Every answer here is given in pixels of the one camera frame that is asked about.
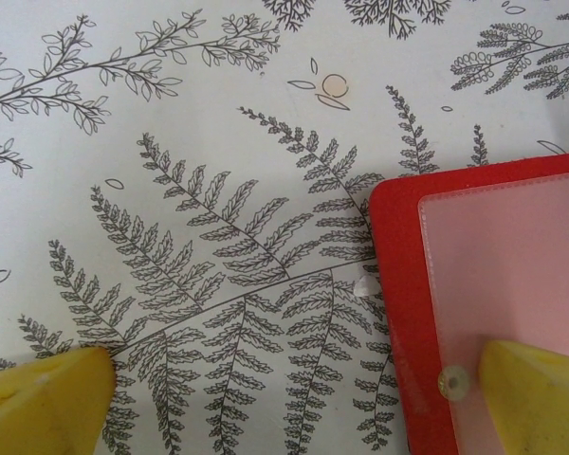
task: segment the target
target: yellow object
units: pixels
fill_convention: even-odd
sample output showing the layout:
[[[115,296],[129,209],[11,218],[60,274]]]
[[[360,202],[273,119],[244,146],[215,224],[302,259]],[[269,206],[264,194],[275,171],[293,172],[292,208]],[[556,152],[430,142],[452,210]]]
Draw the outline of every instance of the yellow object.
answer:
[[[103,348],[0,372],[0,455],[91,455],[115,387]]]
[[[481,389],[508,455],[569,455],[569,356],[490,341]]]

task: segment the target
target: patterned surface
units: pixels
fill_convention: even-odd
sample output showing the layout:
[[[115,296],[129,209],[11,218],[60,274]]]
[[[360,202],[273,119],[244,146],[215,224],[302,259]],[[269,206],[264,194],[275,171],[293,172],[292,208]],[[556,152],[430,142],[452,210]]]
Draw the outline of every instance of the patterned surface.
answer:
[[[109,349],[101,454],[407,453],[372,188],[565,151],[569,0],[0,2],[0,369]]]

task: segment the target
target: red frame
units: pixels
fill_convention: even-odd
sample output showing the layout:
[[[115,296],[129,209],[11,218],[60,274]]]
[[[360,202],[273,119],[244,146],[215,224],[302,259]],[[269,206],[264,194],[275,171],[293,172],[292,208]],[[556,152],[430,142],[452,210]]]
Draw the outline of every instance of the red frame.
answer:
[[[380,183],[369,203],[395,369],[412,455],[457,455],[432,313],[418,204],[431,194],[569,173],[569,155],[419,175]]]

